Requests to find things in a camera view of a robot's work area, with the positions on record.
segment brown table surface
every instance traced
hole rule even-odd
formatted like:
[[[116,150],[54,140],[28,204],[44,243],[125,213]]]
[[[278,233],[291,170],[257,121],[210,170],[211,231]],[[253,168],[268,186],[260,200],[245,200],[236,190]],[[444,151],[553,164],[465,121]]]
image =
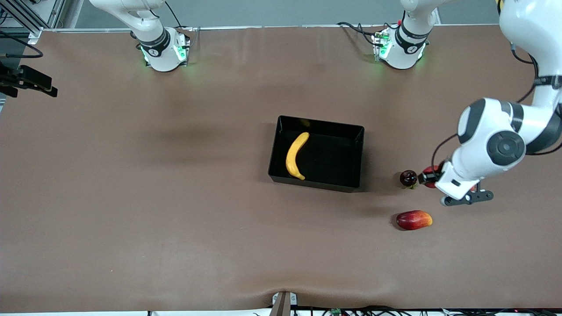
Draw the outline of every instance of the brown table surface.
[[[316,306],[560,307],[559,155],[484,181],[496,198],[474,206],[397,187],[467,105],[533,79],[497,26],[431,40],[398,71],[343,29],[203,31],[189,66],[158,73],[127,33],[45,32],[45,57],[23,64],[59,97],[21,91],[0,121],[0,311],[249,309],[280,290]],[[364,192],[272,182],[278,115],[364,126]],[[414,209],[433,226],[393,226]]]

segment banana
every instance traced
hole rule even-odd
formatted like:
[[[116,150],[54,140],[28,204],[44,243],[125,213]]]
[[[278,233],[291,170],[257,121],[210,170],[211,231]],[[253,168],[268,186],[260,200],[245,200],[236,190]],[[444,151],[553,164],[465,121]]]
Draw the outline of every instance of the banana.
[[[302,148],[302,146],[306,143],[309,139],[309,133],[304,132],[300,134],[297,139],[294,140],[291,147],[289,148],[289,152],[287,152],[287,159],[285,160],[285,166],[287,167],[287,171],[295,177],[299,178],[300,180],[304,180],[305,176],[302,175],[298,171],[297,167],[297,153]]]

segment metal frame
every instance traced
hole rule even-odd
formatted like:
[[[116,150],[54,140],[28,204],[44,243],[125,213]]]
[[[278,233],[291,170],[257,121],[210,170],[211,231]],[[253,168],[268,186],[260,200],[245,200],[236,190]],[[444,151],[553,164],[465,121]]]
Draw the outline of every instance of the metal frame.
[[[43,20],[22,0],[0,0],[0,6],[22,26],[21,28],[10,28],[11,34],[30,33],[30,38],[37,39],[43,29],[56,27],[65,2],[66,0],[55,0],[48,21]]]

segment toy fruit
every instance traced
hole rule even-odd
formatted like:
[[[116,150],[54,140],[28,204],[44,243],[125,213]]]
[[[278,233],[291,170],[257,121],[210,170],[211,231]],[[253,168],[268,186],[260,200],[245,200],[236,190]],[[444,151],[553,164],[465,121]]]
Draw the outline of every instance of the toy fruit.
[[[400,174],[400,183],[407,188],[414,189],[418,184],[418,175],[413,170],[406,170]]]
[[[302,146],[306,143],[309,138],[308,132],[304,132],[300,134],[297,139],[291,144],[289,148],[289,152],[287,152],[287,158],[285,159],[285,167],[287,167],[287,171],[295,178],[299,178],[300,180],[304,180],[305,176],[298,171],[297,167],[297,153],[302,148]]]
[[[396,223],[400,226],[400,228],[407,231],[414,231],[416,229],[431,226],[431,224],[433,224],[433,219],[428,213],[416,210],[398,214],[396,217]]]
[[[437,172],[439,170],[439,166],[433,166],[433,168],[431,168],[431,166],[429,166],[429,167],[423,169],[423,171],[421,173],[432,174],[433,170],[435,170],[435,172]],[[424,186],[426,186],[430,189],[435,189],[435,182],[424,183]]]

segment gray floor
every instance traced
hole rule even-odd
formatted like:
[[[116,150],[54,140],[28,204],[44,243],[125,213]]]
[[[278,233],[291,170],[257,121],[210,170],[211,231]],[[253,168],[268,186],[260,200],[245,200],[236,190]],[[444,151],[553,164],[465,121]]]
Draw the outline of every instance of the gray floor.
[[[395,22],[402,16],[398,0],[168,0],[186,26],[295,26]],[[165,26],[176,26],[167,7],[155,10]],[[459,0],[439,8],[444,24],[498,23],[494,0]],[[113,16],[84,0],[76,28],[123,28]]]

